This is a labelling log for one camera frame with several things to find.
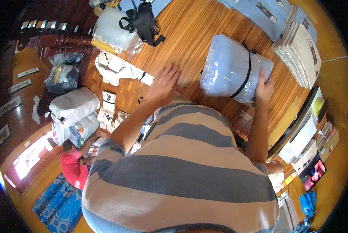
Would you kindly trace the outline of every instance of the black strap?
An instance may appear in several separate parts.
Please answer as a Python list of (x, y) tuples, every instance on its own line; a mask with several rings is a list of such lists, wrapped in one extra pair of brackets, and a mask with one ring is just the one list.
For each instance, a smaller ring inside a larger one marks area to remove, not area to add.
[(242, 85), (239, 87), (239, 89), (237, 89), (237, 91), (232, 95), (230, 96), (231, 98), (237, 96), (245, 87), (246, 83), (248, 82), (249, 80), (249, 76), (250, 76), (250, 70), (251, 70), (251, 61), (250, 61), (250, 53), (257, 53), (257, 51), (255, 49), (248, 49), (248, 46), (246, 45), (245, 41), (242, 42), (242, 45), (246, 48), (246, 50), (248, 50), (248, 53), (249, 53), (249, 68), (248, 68), (248, 73), (246, 75), (246, 78), (244, 80), (244, 82), (242, 83)]
[[(158, 21), (154, 19), (152, 12), (152, 4), (142, 2), (138, 9), (136, 8), (134, 0), (131, 0), (134, 5), (134, 9), (126, 11), (127, 17), (122, 17), (118, 22), (119, 27), (128, 30), (129, 33), (133, 33), (136, 29), (138, 36), (143, 42), (146, 42), (150, 46), (156, 47), (161, 42), (164, 42), (166, 38), (160, 35), (155, 41), (154, 36), (160, 33), (160, 27)], [(122, 25), (122, 20), (128, 22), (126, 26)]]

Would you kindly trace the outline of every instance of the striped shirt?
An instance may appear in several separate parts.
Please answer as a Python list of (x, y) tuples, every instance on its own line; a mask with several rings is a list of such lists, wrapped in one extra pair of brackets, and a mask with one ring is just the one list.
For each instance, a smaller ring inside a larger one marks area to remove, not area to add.
[(95, 232), (272, 232), (279, 206), (267, 168), (237, 150), (217, 111), (173, 101), (136, 153), (100, 146), (82, 193)]

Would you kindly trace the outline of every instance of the paper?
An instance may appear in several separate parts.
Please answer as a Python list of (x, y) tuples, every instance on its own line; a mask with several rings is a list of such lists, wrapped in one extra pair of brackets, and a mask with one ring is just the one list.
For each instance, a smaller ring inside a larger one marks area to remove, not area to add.
[(9, 93), (9, 94), (12, 94), (12, 93), (14, 93), (14, 92), (20, 90), (21, 88), (24, 88), (24, 87), (26, 87), (26, 86), (29, 86), (30, 84), (31, 84), (31, 79), (27, 79), (27, 80), (25, 80), (25, 81), (22, 81), (22, 82), (20, 82), (20, 83), (14, 85), (14, 86), (8, 88), (8, 93)]
[(36, 67), (36, 68), (32, 68), (30, 70), (27, 70), (27, 71), (24, 71), (24, 72), (21, 72), (17, 75), (17, 78), (21, 78), (21, 77), (24, 77), (26, 75), (29, 75), (29, 74), (32, 74), (32, 73), (35, 73), (35, 72), (38, 72), (39, 71), (39, 68)]
[(307, 123), (302, 127), (296, 137), (289, 140), (283, 149), (279, 152), (279, 156), (286, 162), (290, 163), (292, 158), (297, 157), (307, 146), (308, 142), (316, 133), (316, 127), (313, 119), (310, 117)]
[(0, 117), (21, 104), (22, 101), (20, 96), (17, 96), (13, 100), (10, 100), (8, 103), (6, 103), (0, 108)]
[(10, 136), (8, 124), (6, 124), (1, 130), (0, 130), (0, 144), (4, 142), (6, 138)]

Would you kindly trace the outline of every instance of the label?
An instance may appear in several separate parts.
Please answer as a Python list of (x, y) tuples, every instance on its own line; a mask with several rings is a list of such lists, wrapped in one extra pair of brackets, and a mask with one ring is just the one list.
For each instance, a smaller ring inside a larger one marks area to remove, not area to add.
[(311, 39), (307, 39), (307, 42), (309, 43), (309, 46), (310, 46), (310, 49), (311, 49), (311, 53), (312, 53), (313, 59), (314, 59), (314, 64), (316, 65), (317, 59), (316, 59), (316, 54), (315, 54), (315, 50), (314, 50), (314, 45), (313, 45)]
[(261, 3), (257, 3), (256, 5), (270, 20), (273, 24), (277, 22), (276, 18), (271, 14), (271, 12), (266, 9)]
[(276, 0), (276, 2), (279, 4), (281, 8), (284, 8), (284, 4), (280, 0)]
[(309, 28), (310, 24), (309, 22), (306, 20), (306, 18), (303, 19), (302, 25), (305, 26), (306, 30)]

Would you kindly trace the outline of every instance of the white package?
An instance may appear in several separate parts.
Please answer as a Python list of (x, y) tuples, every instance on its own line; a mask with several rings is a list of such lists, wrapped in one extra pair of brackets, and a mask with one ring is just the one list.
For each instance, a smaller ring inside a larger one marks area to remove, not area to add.
[(100, 101), (95, 93), (82, 87), (56, 97), (49, 108), (53, 121), (68, 128), (100, 108)]
[(113, 7), (106, 7), (98, 18), (93, 33), (93, 40), (108, 44), (117, 54), (126, 50), (130, 43), (135, 42), (137, 37), (136, 30), (129, 33), (128, 30), (119, 27), (118, 22), (122, 17), (127, 17), (125, 12)]

